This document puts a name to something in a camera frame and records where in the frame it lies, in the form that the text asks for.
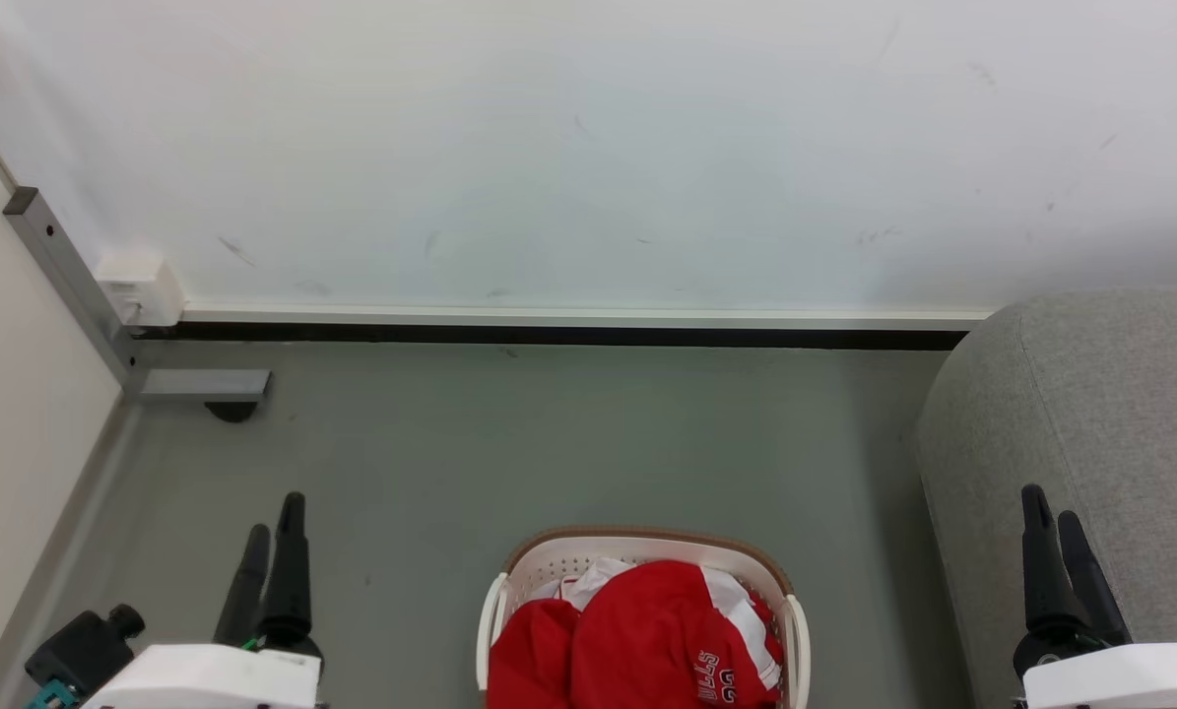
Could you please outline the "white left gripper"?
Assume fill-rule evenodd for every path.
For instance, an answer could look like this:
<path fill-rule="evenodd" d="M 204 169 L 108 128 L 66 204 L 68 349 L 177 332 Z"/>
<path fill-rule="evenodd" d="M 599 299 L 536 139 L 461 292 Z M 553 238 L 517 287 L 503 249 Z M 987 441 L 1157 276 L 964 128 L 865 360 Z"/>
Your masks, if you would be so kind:
<path fill-rule="evenodd" d="M 214 643 L 153 643 L 84 701 L 84 709 L 321 709 L 322 652 L 245 647 L 258 624 L 267 641 L 302 641 L 312 629 L 307 498 L 290 492 L 272 535 L 250 529 L 214 631 Z M 262 587 L 267 579 L 262 599 Z"/>

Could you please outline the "white plastic laundry basket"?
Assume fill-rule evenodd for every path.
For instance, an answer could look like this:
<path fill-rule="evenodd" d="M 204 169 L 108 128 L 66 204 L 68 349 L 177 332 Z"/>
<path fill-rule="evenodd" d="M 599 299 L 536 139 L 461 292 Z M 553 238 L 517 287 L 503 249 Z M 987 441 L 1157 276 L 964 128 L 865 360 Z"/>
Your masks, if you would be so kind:
<path fill-rule="evenodd" d="M 783 670 L 774 709 L 809 709 L 812 693 L 812 636 L 805 611 L 785 569 L 745 542 L 663 528 L 627 525 L 552 528 L 517 545 L 488 587 L 476 641 L 476 682 L 488 701 L 490 647 L 523 603 L 545 584 L 583 574 L 596 559 L 649 562 L 677 559 L 731 574 L 758 594 L 780 634 Z"/>

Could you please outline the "red and white shirt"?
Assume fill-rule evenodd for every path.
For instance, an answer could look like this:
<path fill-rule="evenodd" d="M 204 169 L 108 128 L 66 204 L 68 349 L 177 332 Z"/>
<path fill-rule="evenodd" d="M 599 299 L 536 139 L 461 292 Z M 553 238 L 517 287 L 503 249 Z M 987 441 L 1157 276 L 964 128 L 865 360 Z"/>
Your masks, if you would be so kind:
<path fill-rule="evenodd" d="M 486 709 L 776 709 L 772 619 L 731 574 L 597 559 L 517 607 L 488 649 Z"/>

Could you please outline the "white wall trim strip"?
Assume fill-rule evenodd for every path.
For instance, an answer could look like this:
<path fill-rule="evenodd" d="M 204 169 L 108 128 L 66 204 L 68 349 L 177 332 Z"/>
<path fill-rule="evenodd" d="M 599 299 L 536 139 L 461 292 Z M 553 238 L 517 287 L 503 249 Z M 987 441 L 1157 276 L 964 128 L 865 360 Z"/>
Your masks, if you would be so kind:
<path fill-rule="evenodd" d="M 182 323 L 308 324 L 308 326 L 780 329 L 780 331 L 963 331 L 989 311 L 516 309 L 516 306 L 371 306 L 187 302 Z"/>

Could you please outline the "white wall socket box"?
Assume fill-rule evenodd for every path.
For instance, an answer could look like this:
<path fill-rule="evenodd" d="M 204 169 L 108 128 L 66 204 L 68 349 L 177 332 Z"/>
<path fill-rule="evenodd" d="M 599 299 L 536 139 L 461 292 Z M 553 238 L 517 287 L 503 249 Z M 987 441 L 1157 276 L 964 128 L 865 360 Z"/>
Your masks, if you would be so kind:
<path fill-rule="evenodd" d="M 98 264 L 97 283 L 128 327 L 173 327 L 182 318 L 184 294 L 161 254 L 109 254 Z"/>

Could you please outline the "grey fabric sofa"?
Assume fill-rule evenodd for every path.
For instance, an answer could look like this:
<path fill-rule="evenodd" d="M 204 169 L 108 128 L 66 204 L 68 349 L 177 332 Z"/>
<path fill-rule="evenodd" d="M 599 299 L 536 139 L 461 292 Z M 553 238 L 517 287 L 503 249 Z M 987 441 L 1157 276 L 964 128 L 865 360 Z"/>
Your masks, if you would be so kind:
<path fill-rule="evenodd" d="M 916 455 L 976 709 L 1011 709 L 1020 489 L 1078 513 L 1138 642 L 1177 642 L 1177 289 L 1002 309 L 940 367 Z"/>

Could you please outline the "grey aluminium frame post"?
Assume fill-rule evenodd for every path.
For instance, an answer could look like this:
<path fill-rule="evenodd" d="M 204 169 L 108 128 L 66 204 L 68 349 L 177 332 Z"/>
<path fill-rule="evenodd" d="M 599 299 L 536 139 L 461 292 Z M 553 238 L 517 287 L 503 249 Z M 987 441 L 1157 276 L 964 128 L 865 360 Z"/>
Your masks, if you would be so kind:
<path fill-rule="evenodd" d="M 202 405 L 206 400 L 257 400 L 261 405 L 267 399 L 273 378 L 270 369 L 152 367 L 142 362 L 141 342 L 111 309 L 38 188 L 13 188 L 2 216 L 129 400 Z"/>

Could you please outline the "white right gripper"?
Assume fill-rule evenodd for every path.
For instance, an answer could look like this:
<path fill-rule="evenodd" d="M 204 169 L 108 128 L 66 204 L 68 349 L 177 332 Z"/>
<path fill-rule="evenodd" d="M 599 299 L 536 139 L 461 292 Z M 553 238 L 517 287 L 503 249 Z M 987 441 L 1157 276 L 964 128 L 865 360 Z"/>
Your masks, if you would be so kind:
<path fill-rule="evenodd" d="M 1020 490 L 1020 709 L 1177 709 L 1177 642 L 1133 643 L 1079 516 Z"/>

